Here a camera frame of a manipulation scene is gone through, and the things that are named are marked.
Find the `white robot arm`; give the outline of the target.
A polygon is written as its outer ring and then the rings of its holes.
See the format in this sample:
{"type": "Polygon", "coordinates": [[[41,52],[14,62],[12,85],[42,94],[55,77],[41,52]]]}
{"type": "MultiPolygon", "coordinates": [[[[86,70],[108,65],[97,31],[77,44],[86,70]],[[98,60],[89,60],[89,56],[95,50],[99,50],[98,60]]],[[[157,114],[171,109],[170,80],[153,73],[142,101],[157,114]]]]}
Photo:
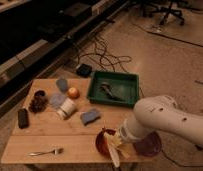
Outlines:
{"type": "Polygon", "coordinates": [[[139,142],[155,130],[178,135],[203,148],[203,116],[179,110],[177,102],[167,95],[139,100],[117,135],[123,143],[139,142]]]}

